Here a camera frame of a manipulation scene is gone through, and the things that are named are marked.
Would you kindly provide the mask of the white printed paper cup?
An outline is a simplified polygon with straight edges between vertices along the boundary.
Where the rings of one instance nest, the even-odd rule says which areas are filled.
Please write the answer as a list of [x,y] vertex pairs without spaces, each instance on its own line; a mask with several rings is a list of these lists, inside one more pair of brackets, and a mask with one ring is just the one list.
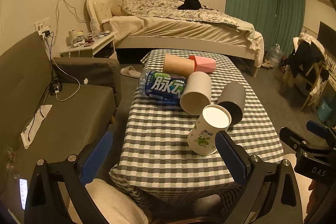
[[230,113],[220,105],[207,105],[187,136],[192,151],[199,155],[211,155],[217,151],[216,134],[228,129],[232,121]]

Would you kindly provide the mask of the grey cylinder cup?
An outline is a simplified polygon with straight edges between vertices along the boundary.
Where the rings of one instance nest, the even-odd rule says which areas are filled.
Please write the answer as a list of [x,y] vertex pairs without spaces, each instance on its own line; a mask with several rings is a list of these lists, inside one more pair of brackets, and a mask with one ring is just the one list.
[[242,84],[231,82],[226,84],[217,104],[224,107],[231,115],[231,125],[241,122],[244,114],[246,91]]

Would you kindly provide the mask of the white cylinder cup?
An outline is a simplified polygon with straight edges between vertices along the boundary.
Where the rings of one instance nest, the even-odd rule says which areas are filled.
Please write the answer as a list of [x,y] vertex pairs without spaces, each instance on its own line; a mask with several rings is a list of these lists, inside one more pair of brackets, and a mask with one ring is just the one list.
[[181,108],[190,115],[200,115],[211,103],[211,79],[204,72],[191,73],[180,99]]

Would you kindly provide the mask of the brown kraft paper cup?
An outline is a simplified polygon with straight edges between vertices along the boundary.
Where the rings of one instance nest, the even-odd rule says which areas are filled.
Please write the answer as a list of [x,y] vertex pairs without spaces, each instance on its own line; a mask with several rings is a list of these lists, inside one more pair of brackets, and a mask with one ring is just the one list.
[[187,78],[194,72],[194,67],[195,63],[191,59],[165,54],[163,73]]

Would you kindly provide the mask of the blue plastic basket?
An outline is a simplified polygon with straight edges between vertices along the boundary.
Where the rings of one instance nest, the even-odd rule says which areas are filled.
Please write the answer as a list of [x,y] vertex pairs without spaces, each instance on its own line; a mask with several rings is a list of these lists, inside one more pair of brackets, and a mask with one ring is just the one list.
[[330,114],[331,114],[331,107],[327,104],[327,102],[322,99],[318,109],[317,109],[317,116],[318,119],[322,122],[325,123],[327,121],[327,119],[329,118]]

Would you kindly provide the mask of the wooden chair with clothes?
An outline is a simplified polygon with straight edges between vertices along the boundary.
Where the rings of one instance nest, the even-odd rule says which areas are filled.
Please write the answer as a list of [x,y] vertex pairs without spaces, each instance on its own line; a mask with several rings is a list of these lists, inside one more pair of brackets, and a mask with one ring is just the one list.
[[329,78],[324,46],[313,36],[302,32],[293,38],[293,50],[285,62],[282,84],[304,89],[306,100],[302,107],[315,105]]

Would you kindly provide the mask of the white power strip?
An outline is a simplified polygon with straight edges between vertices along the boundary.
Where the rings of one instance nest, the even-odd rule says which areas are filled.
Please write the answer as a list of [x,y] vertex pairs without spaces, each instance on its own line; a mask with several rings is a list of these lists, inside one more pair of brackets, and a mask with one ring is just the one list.
[[28,149],[33,142],[42,122],[47,118],[52,105],[42,105],[35,113],[33,119],[27,125],[26,129],[21,132],[23,147]]

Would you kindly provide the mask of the large clear water jug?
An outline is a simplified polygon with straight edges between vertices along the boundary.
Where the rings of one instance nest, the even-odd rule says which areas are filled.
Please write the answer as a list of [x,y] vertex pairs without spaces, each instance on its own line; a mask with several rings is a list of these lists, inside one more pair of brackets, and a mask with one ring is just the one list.
[[282,50],[279,44],[275,44],[267,53],[266,59],[273,67],[278,67],[282,59]]

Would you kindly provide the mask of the black television screen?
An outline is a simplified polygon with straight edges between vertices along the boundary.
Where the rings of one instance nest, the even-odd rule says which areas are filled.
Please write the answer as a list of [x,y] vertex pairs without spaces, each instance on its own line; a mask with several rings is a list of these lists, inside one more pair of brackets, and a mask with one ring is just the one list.
[[329,53],[336,55],[336,31],[334,29],[320,22],[317,40]]

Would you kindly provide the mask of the dark grey sofa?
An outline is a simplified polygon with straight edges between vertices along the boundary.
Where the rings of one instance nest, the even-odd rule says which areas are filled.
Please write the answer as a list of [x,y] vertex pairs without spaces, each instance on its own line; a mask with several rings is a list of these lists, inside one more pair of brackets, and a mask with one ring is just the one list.
[[[115,59],[60,57],[53,61],[37,32],[1,55],[1,204],[22,221],[19,179],[39,159],[64,160],[100,138],[121,101]],[[42,105],[52,105],[28,149],[23,132]]]

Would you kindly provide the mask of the grey checkered tablecloth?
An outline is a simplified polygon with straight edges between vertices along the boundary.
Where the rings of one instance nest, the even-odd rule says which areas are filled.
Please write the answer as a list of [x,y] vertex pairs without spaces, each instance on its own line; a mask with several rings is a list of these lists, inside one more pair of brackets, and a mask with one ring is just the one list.
[[[246,90],[243,119],[229,128],[230,137],[250,155],[280,162],[284,156],[280,139],[249,83],[228,57],[218,53],[206,53],[206,57],[217,62],[210,74],[212,102],[227,83],[240,83]],[[141,208],[159,202],[182,206],[213,194],[232,200],[239,186],[221,156],[201,156],[187,145],[187,134],[196,121],[179,106],[135,92],[120,161],[109,173],[116,188]]]

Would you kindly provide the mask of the pink faceted box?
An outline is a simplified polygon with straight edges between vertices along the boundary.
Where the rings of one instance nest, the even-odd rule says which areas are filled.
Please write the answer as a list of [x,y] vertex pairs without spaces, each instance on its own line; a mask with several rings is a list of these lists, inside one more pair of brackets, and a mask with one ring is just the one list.
[[209,57],[190,55],[189,59],[194,61],[195,72],[213,73],[217,68],[217,62]]

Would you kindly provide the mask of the green curtain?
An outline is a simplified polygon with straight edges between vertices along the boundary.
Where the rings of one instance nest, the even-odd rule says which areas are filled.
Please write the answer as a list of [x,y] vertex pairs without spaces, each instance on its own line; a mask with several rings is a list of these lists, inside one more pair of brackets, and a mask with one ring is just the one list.
[[306,0],[226,0],[226,14],[250,22],[269,50],[275,44],[288,56],[303,27]]

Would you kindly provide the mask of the blue labelled water bottle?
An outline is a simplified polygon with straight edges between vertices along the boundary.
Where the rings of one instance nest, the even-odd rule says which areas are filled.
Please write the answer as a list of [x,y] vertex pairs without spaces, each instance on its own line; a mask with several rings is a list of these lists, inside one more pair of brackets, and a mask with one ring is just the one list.
[[187,80],[182,76],[146,69],[139,77],[139,92],[163,103],[177,105],[185,90]]

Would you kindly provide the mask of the beige slipper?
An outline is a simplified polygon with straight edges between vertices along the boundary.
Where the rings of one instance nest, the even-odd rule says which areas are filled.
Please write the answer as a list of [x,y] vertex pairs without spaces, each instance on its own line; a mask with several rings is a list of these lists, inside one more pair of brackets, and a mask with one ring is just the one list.
[[141,76],[141,72],[137,71],[133,66],[127,66],[121,68],[120,74],[125,77],[130,77],[134,79],[139,79]]

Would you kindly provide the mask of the white bedside table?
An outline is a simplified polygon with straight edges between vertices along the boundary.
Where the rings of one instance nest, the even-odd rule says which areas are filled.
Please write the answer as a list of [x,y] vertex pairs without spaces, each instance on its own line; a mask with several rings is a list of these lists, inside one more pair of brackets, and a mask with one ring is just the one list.
[[84,42],[78,47],[69,47],[60,52],[60,57],[95,57],[103,56],[117,59],[114,36],[116,32],[110,32],[91,43]]

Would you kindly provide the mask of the black garment on bed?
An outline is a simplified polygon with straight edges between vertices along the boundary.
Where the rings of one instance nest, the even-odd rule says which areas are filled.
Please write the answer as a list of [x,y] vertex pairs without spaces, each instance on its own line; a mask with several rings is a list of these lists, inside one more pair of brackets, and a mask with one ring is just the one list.
[[199,0],[184,0],[184,3],[178,7],[179,10],[200,10],[201,8]]

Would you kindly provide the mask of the clear bottle on nightstand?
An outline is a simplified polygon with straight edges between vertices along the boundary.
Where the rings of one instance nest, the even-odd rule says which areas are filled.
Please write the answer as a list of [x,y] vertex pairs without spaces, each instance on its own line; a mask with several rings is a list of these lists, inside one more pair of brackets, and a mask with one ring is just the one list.
[[97,21],[94,18],[91,18],[90,28],[91,28],[92,39],[93,40],[99,39],[100,28],[99,28],[99,24],[97,23]]

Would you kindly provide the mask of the floral patterned duvet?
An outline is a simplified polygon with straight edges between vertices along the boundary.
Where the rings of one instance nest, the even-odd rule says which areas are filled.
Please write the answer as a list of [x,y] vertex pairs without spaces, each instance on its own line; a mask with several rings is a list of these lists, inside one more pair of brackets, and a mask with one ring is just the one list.
[[123,0],[122,11],[141,17],[158,17],[190,22],[218,23],[237,28],[236,19],[213,9],[202,6],[198,10],[180,9],[180,0]]

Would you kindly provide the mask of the cream pillow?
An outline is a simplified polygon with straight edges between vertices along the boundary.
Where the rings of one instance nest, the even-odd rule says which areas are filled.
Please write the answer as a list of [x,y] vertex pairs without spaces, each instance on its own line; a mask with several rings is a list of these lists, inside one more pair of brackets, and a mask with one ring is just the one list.
[[131,16],[131,14],[128,14],[127,12],[124,12],[121,8],[121,6],[113,5],[110,8],[110,12],[113,16]]

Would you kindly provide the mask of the white bed frame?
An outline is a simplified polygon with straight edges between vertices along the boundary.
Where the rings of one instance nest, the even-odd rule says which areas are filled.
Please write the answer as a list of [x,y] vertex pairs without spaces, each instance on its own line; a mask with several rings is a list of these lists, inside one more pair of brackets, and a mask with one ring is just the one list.
[[122,7],[123,0],[87,0],[90,18],[100,30],[116,32],[119,48],[151,48],[196,50],[241,57],[251,62],[251,75],[256,76],[263,62],[264,39],[253,24],[236,19],[237,28],[224,24],[190,22],[158,17],[113,16],[113,5]]

